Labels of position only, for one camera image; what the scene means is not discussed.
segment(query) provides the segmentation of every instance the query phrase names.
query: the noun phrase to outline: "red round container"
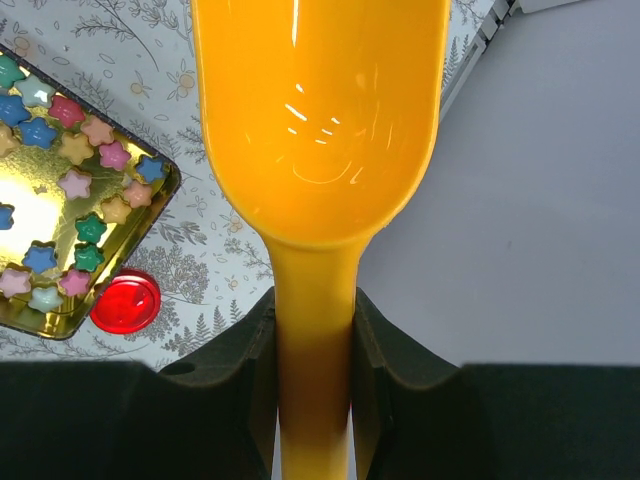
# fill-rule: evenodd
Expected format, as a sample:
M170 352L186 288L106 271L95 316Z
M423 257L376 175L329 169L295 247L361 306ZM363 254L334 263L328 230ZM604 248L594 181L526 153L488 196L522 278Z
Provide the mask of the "red round container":
M149 325L160 311L160 287L145 272L124 268L91 310L91 320L105 332L125 335Z

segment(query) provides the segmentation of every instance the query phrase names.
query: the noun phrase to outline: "gray surface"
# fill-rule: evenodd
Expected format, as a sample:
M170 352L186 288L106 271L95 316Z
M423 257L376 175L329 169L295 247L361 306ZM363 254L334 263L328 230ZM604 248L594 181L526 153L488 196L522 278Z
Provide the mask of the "gray surface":
M640 364L637 18L638 0L516 16L471 73L360 268L427 348L457 364Z

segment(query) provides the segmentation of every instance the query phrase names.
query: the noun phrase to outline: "white floral surface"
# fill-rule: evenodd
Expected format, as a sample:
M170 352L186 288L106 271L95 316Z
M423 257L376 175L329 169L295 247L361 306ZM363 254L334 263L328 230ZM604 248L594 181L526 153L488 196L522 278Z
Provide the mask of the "white floral surface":
M453 0L445 84L492 4ZM260 238L225 201L206 160L189 0L0 0L0 42L167 154L184 179L128 262L160 284L153 324L117 336L87 320L64 342L0 327L0 359L134 359L161 368L242 318L273 275Z

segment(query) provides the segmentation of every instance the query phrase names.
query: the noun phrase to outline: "star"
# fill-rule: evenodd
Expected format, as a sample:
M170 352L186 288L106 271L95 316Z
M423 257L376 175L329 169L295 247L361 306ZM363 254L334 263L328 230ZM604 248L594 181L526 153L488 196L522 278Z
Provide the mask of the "star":
M90 274L72 268L58 284L64 289L68 297L73 297L89 291L89 280L91 280Z
M56 287L36 287L31 292L31 300L29 300L30 308L34 310L40 310L42 313L47 313L58 308L62 305L62 297L58 295L58 289Z
M55 95L55 89L40 81L35 75L29 75L26 80L20 80L14 85L22 95L22 103L25 107L51 106L51 97Z
M137 180L134 180L124 191L124 199L129 202L129 205L133 208L148 207L151 205L152 194L153 189L150 185L142 185Z
M74 135L71 132L64 132L58 153L74 165L80 165L87 158L93 157L93 148L89 145L84 133Z
M0 290L6 298L11 298L19 293L31 291L29 272L21 272L13 268L5 268L0 277Z
M20 142L13 136L13 131L6 125L0 125L0 158L6 157L19 146Z
M76 245L73 256L76 259L74 265L76 270L95 272L98 265L104 262L104 255L95 245Z
M80 130L89 137L89 143L94 147L103 143L113 143L113 128L95 115L82 124Z
M167 172L164 171L164 162L146 155L140 157L140 163L136 166L136 172L138 172L147 183L152 183L154 180L167 176Z
M107 223L117 223L124 225L127 216L131 213L131 207L122 201L122 198L115 196L109 201L100 204L102 213L104 213L104 221Z
M120 142L113 142L110 145L100 145L100 165L106 168L113 168L121 172L127 166L131 154L127 152Z
M80 173L73 168L58 180L58 186L64 190L69 200L89 198L89 185L91 185L91 175Z
M79 242L98 243L107 231L107 226L95 213L90 213L84 220L76 220Z
M0 230L9 230L13 227L13 210L11 205L0 203Z
M77 122L84 120L84 112L80 105L70 98L55 95L53 106L49 109L49 115L60 120L65 128L73 127Z
M24 258L22 264L25 267L29 267L35 273L42 273L50 268L54 268L58 265L56 262L55 251L53 247L46 246L40 247L38 245L31 245Z
M0 94L0 120L10 127L15 127L30 117L31 114L22 105L22 97L19 95Z
M0 87L7 90L13 86L13 82L22 80L24 73L18 64L6 55L0 55Z
M22 132L23 144L44 149L51 148L51 142L57 135L56 129L47 125L42 117L36 117L30 122L22 122L18 128Z

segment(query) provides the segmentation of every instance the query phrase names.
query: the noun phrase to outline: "spoon handle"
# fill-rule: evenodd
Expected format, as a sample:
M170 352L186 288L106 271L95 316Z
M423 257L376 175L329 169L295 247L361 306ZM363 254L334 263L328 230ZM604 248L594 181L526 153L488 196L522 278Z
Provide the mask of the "spoon handle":
M368 241L316 251L266 243L276 283L283 479L345 480L356 276Z

